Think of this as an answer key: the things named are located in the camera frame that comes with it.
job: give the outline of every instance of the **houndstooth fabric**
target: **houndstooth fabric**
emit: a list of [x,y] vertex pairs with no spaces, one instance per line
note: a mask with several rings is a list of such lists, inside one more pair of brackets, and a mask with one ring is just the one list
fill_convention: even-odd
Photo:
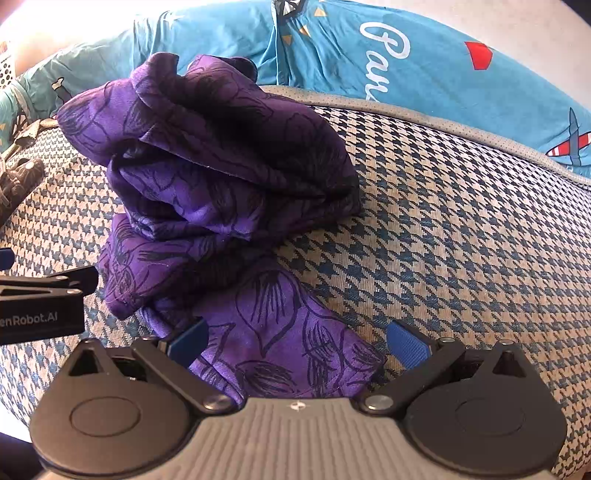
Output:
[[[362,337],[387,352],[385,327],[403,319],[431,336],[491,347],[519,341],[569,430],[555,473],[591,459],[591,193],[535,164],[430,128],[370,113],[315,108],[345,139],[365,210],[292,238],[280,261]],[[14,273],[93,262],[120,208],[103,170],[59,130],[20,156],[41,156],[46,181],[0,232]],[[127,345],[142,329],[86,302],[88,330]],[[0,398],[28,419],[78,338],[0,350]],[[383,380],[402,370],[388,358]]]

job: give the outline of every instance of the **blue fabric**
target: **blue fabric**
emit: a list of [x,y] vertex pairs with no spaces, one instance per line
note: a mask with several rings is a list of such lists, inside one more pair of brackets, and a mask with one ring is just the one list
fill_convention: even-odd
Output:
[[391,322],[386,328],[386,342],[389,352],[405,369],[422,364],[431,356],[431,349],[398,322]]
[[[509,57],[429,18],[344,0],[250,0],[136,20],[129,30],[63,50],[15,85],[30,117],[126,78],[155,52],[248,57],[259,85],[290,85],[390,103],[511,138],[591,176],[591,112]],[[0,95],[0,150],[18,113]]]

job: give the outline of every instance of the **crumpled purple fabric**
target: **crumpled purple fabric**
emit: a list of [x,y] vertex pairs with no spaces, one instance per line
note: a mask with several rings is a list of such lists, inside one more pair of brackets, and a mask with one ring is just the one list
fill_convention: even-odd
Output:
[[246,59],[197,56],[184,76],[177,60],[155,54],[57,115],[125,206],[98,265],[109,309],[139,310],[160,336],[203,317],[209,346],[190,369],[239,403],[354,395],[383,357],[271,251],[359,211],[344,142],[263,92]]

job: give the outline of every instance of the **fabric fold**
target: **fabric fold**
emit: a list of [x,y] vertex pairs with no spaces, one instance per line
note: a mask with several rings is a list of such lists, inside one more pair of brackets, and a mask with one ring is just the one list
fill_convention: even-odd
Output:
[[197,56],[184,76],[177,62],[155,54],[57,115],[125,205],[99,259],[109,309],[139,310],[160,335],[205,318],[210,344],[191,370],[238,401],[354,394],[381,355],[271,253],[359,212],[344,142],[263,92],[246,59]]

